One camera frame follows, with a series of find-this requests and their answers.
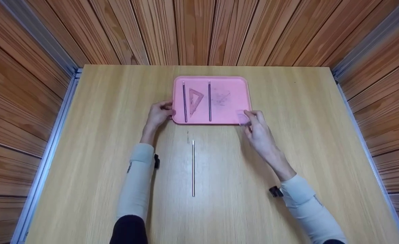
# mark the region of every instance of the aluminum frame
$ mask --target aluminum frame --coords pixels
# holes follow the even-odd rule
[[[377,182],[378,182],[378,184],[379,184],[379,186],[380,186],[380,188],[382,190],[382,194],[383,194],[383,196],[385,198],[385,201],[387,202],[387,205],[388,205],[388,207],[390,209],[392,217],[393,217],[394,221],[396,222],[396,225],[397,225],[397,228],[398,228],[398,232],[399,232],[399,217],[397,215],[397,212],[395,211],[394,206],[393,206],[393,204],[391,202],[391,199],[389,198],[388,192],[387,192],[387,190],[385,188],[385,185],[384,185],[384,183],[383,183],[383,181],[381,179],[381,176],[379,174],[378,168],[376,167],[376,164],[373,161],[372,154],[370,153],[370,150],[367,147],[367,144],[365,142],[364,136],[362,136],[361,130],[359,129],[358,123],[356,122],[355,116],[353,116],[353,112],[350,109],[350,105],[347,102],[346,96],[344,95],[344,92],[341,89],[341,86],[339,84],[337,84],[337,88],[338,88],[338,90],[340,92],[340,95],[341,95],[341,98],[343,99],[343,102],[344,102],[344,104],[346,106],[347,113],[348,113],[348,115],[350,117],[350,120],[352,121],[352,124],[353,124],[353,127],[354,127],[355,131],[356,131],[356,134],[358,134],[358,138],[359,138],[359,141],[361,142],[362,148],[364,149],[365,156],[367,157],[368,162],[370,163],[370,166],[372,167],[373,173],[375,174],[376,180],[377,180]]]
[[[0,0],[8,12],[43,47],[68,76],[79,68],[24,0]]]
[[[24,244],[26,240],[81,74],[82,69],[79,68],[74,76],[71,77],[70,84],[68,85],[64,100],[55,120],[52,133],[49,137],[49,141],[47,142],[34,181],[29,190],[29,195],[26,198],[20,218],[18,219],[17,226],[11,239],[11,244]]]
[[[366,55],[399,27],[399,5],[350,51],[333,69],[332,74],[340,82]]]

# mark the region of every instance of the wooden table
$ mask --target wooden table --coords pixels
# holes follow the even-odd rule
[[[399,243],[329,68],[87,65],[26,243],[108,243],[128,159],[151,103],[177,76],[242,76],[278,146],[342,226],[349,243]],[[191,195],[195,139],[196,196]],[[150,243],[298,243],[307,237],[276,176],[237,126],[169,122],[156,152]]]

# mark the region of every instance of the finger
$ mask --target finger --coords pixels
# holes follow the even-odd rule
[[[156,102],[154,105],[159,106],[159,108],[164,107],[164,106],[172,106],[172,99],[171,100],[166,100],[166,101],[162,101],[162,102]]]
[[[171,110],[171,109],[172,109],[172,104],[170,104],[170,105],[164,105],[164,106],[162,107],[162,109]]]
[[[248,137],[249,140],[252,138],[252,131],[249,126],[245,127],[245,135],[246,137]]]
[[[266,120],[264,119],[264,115],[261,110],[252,110],[251,113],[257,117],[257,119],[258,119],[258,121],[260,121],[260,123],[266,124]]]
[[[164,110],[164,113],[166,116],[174,116],[175,115],[175,110],[169,109],[169,110]]]
[[[252,125],[260,124],[260,122],[258,121],[257,117],[253,113],[249,112],[248,110],[244,110],[243,112],[246,114],[246,116],[248,116],[248,118],[251,121]]]

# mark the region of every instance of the metal rod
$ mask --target metal rod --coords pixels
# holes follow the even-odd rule
[[[187,109],[186,109],[186,87],[183,82],[183,103],[184,103],[184,122],[187,123]]]
[[[212,121],[212,91],[210,87],[210,81],[209,81],[209,121]]]
[[[195,141],[192,140],[192,196],[195,196]]]

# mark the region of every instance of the white sleeve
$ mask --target white sleeve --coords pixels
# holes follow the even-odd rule
[[[130,157],[130,165],[119,195],[117,220],[125,215],[136,215],[147,221],[153,176],[154,148],[145,143],[136,144]]]
[[[316,192],[299,175],[281,182],[285,205],[306,231],[311,242],[323,244],[336,239],[347,243],[346,237],[334,216],[316,198]]]

